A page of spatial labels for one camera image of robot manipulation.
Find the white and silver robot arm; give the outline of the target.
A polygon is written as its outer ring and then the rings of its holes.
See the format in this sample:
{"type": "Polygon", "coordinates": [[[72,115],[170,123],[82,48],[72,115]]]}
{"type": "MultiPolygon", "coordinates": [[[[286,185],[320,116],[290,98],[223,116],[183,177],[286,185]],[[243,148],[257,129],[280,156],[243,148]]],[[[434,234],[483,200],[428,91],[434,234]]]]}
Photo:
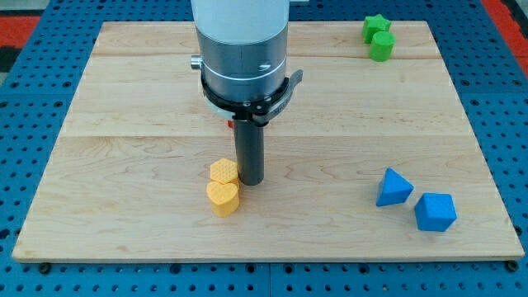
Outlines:
{"type": "Polygon", "coordinates": [[[289,97],[302,79],[287,78],[289,0],[192,0],[203,93],[243,104],[289,97]]]}

